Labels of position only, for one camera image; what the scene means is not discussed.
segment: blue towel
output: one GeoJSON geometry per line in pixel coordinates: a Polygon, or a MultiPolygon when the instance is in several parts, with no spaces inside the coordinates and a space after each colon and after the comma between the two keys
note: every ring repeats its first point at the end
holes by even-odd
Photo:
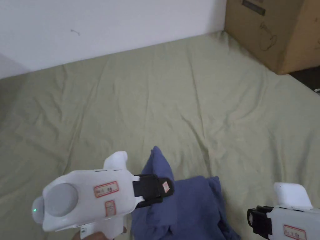
{"type": "Polygon", "coordinates": [[[175,192],[162,203],[132,212],[131,232],[136,240],[240,239],[227,222],[218,177],[174,181],[170,165],[158,147],[151,151],[142,174],[170,178],[175,192]]]}

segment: mattress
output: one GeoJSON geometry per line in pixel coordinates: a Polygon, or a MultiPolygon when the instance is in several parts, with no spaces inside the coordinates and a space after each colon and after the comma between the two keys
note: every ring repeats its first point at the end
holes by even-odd
{"type": "Polygon", "coordinates": [[[3,239],[71,239],[77,229],[45,233],[33,222],[42,189],[119,150],[139,174],[154,145],[176,180],[219,176],[243,239],[260,239],[246,212],[276,204],[274,182],[303,184],[320,206],[320,97],[225,32],[2,79],[0,106],[3,239]]]}

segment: dark floor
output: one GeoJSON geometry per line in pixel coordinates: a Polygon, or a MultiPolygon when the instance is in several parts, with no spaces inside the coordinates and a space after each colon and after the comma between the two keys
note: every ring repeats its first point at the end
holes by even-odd
{"type": "Polygon", "coordinates": [[[320,66],[293,72],[290,75],[312,90],[320,89],[320,66]]]}

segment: white wall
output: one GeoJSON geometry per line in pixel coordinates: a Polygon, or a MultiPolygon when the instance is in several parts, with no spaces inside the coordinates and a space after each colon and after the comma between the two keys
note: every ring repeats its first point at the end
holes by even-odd
{"type": "Polygon", "coordinates": [[[0,0],[0,78],[224,27],[226,0],[0,0]]]}

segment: red-bordered label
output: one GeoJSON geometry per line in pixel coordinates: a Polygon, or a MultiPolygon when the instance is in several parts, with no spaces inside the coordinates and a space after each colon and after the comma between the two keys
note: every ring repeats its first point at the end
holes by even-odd
{"type": "Polygon", "coordinates": [[[287,237],[290,237],[296,240],[307,240],[307,235],[305,230],[284,225],[283,232],[287,237]]]}
{"type": "Polygon", "coordinates": [[[102,197],[102,196],[109,195],[111,193],[115,193],[115,192],[119,191],[119,186],[116,181],[109,182],[106,184],[95,186],[93,188],[93,191],[94,191],[94,195],[96,197],[102,197]]]}
{"type": "Polygon", "coordinates": [[[170,187],[167,183],[167,181],[164,182],[164,184],[162,184],[164,192],[167,193],[170,190],[170,187]]]}
{"type": "Polygon", "coordinates": [[[113,200],[105,202],[106,217],[114,216],[117,214],[116,204],[113,200]]]}

